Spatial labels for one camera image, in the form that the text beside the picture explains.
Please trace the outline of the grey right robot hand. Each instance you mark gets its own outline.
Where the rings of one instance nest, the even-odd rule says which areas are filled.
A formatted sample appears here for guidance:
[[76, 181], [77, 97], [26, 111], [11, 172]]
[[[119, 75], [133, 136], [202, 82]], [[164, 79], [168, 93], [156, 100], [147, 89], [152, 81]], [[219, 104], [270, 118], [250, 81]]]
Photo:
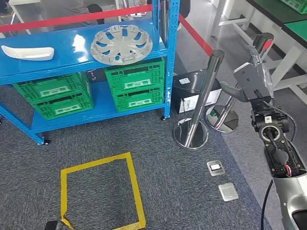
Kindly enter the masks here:
[[247, 49], [250, 52], [250, 60], [234, 70], [233, 75], [237, 84], [231, 87], [225, 81], [221, 81], [221, 88], [241, 102], [256, 99], [270, 102], [274, 98], [274, 92], [268, 69], [262, 61], [255, 47], [247, 46]]

